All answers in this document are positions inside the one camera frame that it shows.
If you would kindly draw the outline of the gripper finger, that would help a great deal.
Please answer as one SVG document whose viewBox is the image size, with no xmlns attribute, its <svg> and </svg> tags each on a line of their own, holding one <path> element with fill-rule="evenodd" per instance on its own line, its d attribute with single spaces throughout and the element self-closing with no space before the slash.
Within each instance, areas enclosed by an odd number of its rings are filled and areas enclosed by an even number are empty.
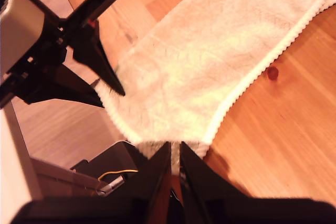
<svg viewBox="0 0 336 224">
<path fill-rule="evenodd" d="M 185 142 L 180 144 L 180 185 L 187 223 L 239 223 L 228 206 L 248 196 L 215 173 Z"/>
<path fill-rule="evenodd" d="M 64 65 L 33 66 L 15 88 L 15 95 L 27 104 L 58 99 L 103 107 L 91 85 Z"/>
<path fill-rule="evenodd" d="M 171 191 L 171 144 L 166 142 L 139 172 L 112 193 L 113 223 L 166 223 Z"/>
<path fill-rule="evenodd" d="M 102 46 L 98 20 L 90 20 L 78 28 L 71 39 L 71 47 L 75 61 L 90 68 L 117 94 L 125 95 L 125 90 Z"/>
</svg>

